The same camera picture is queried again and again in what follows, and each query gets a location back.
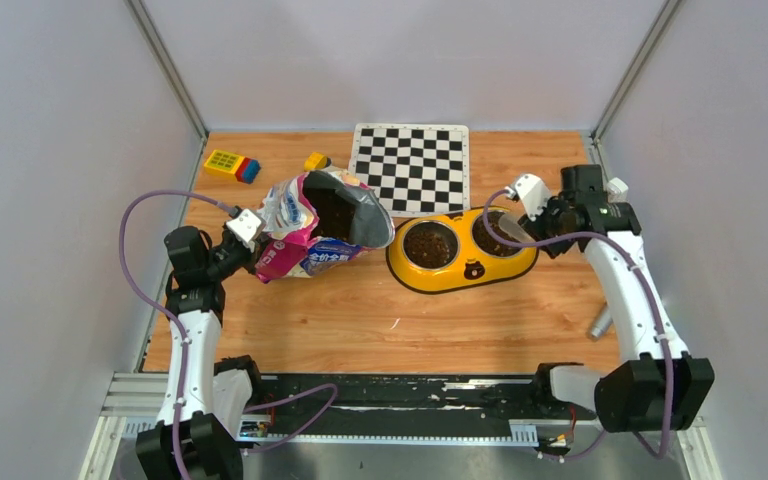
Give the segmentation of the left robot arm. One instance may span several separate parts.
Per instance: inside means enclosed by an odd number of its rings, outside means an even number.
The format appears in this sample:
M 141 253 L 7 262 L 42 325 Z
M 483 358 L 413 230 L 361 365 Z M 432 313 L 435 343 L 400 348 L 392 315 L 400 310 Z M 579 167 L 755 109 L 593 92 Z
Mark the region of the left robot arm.
M 258 411 L 266 386 L 250 356 L 216 361 L 223 326 L 223 280 L 252 266 L 252 252 L 228 228 L 218 245 L 193 226 L 164 239 L 173 270 L 165 312 L 171 333 L 166 392 L 136 455 L 149 479 L 239 479 L 243 413 Z

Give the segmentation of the brown pet food kibble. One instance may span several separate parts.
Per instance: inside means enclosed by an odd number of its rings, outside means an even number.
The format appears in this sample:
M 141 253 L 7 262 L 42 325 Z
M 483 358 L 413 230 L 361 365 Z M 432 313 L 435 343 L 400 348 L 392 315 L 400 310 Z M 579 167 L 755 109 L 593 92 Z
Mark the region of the brown pet food kibble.
M 412 265 L 425 270 L 453 266 L 458 258 L 466 269 L 483 268 L 490 259 L 507 259 L 521 252 L 488 233 L 477 209 L 436 215 L 407 227 L 402 251 Z

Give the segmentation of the yellow double pet bowl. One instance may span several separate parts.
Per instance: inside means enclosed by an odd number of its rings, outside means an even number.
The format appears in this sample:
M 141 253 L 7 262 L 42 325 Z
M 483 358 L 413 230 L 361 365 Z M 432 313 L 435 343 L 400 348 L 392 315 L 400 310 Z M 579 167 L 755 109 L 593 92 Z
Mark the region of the yellow double pet bowl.
M 385 252 L 395 279 L 422 294 L 513 280 L 527 274 L 538 257 L 535 248 L 498 243 L 485 229 L 481 208 L 407 221 Z

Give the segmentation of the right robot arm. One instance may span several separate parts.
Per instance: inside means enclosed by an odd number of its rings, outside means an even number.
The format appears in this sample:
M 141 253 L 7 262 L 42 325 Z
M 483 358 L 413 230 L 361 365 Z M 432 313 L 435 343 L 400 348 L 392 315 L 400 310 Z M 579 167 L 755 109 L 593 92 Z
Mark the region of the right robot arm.
M 691 355 L 661 303 L 626 185 L 605 181 L 598 165 L 576 165 L 562 169 L 556 194 L 533 174 L 511 187 L 525 210 L 518 224 L 541 250 L 556 258 L 578 248 L 596 273 L 621 359 L 606 375 L 578 364 L 541 365 L 545 380 L 530 392 L 535 411 L 552 418 L 573 403 L 595 412 L 611 433 L 688 429 L 715 373 L 708 359 Z

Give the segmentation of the pink pet food bag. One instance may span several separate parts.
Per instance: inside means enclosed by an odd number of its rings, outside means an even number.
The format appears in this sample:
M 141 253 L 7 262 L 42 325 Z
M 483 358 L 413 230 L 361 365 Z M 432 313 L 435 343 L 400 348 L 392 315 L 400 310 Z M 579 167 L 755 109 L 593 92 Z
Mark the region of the pink pet food bag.
M 394 240 L 394 222 L 371 187 L 336 167 L 275 184 L 257 211 L 269 242 L 255 264 L 264 283 L 312 278 Z

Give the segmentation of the clear plastic scoop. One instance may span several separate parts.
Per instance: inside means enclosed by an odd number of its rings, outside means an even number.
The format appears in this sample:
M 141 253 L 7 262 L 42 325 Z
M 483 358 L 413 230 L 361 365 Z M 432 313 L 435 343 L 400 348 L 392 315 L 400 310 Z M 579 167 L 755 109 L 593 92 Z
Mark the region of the clear plastic scoop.
M 530 247 L 535 243 L 535 240 L 518 223 L 518 216 L 514 212 L 503 213 L 499 217 L 498 226 L 514 243 Z

